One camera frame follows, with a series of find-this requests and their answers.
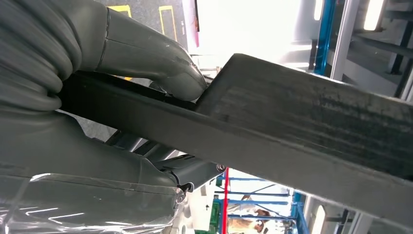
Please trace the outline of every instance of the plastic wrap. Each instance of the plastic wrap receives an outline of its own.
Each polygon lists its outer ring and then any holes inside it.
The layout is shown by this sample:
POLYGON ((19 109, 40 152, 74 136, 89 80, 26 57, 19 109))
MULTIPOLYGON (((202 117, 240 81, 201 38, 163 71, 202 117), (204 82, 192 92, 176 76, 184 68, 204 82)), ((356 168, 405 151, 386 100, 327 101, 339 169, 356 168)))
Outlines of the plastic wrap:
POLYGON ((1 175, 0 186, 5 234, 156 233, 185 199, 179 188, 58 174, 1 175))

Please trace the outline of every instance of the metal rack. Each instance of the metal rack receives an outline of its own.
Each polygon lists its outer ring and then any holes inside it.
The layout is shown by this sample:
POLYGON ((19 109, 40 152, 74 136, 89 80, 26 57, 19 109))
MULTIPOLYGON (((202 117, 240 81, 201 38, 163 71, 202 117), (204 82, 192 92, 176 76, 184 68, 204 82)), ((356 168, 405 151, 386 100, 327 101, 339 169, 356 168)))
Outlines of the metal rack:
MULTIPOLYGON (((228 177, 229 174, 229 169, 225 173, 223 173, 221 176, 217 177, 217 180, 225 180, 226 184, 229 185, 230 182, 233 181, 245 181, 245 182, 256 182, 256 181, 266 181, 266 182, 271 182, 262 178, 244 178, 244 177, 228 177)), ((268 186, 264 186, 260 189, 257 189, 252 192, 240 192, 240 191, 230 191, 227 189, 227 187, 222 188, 219 187, 220 189, 223 189, 223 191, 215 191, 215 194, 225 194, 224 199, 214 199, 214 202, 218 202, 221 205, 221 214, 222 217, 220 219, 220 225, 219 225, 219 233, 225 234, 226 233, 226 227, 224 220, 227 218, 233 218, 233 219, 259 219, 259 220, 285 220, 285 221, 294 221, 295 222, 295 228, 297 229, 298 234, 309 234, 307 224, 305 222, 304 216, 303 216, 303 204, 301 202, 287 202, 287 201, 277 201, 277 197, 289 197, 292 196, 290 192, 287 193, 282 193, 282 194, 271 194, 271 193, 260 193, 260 191, 268 189, 270 187, 276 186, 276 183, 271 182, 272 184, 268 186), (274 197, 275 199, 271 199, 269 201, 261 201, 261 200, 233 200, 233 199, 228 199, 228 195, 255 195, 255 196, 270 196, 274 197), (224 212, 225 205, 224 204, 254 204, 257 207, 262 208, 263 210, 267 210, 269 212, 275 213, 275 216, 258 216, 258 215, 242 215, 242 214, 227 214, 224 212), (291 213, 290 216, 282 216, 279 215, 278 212, 271 210, 265 205, 291 205, 291 213)))

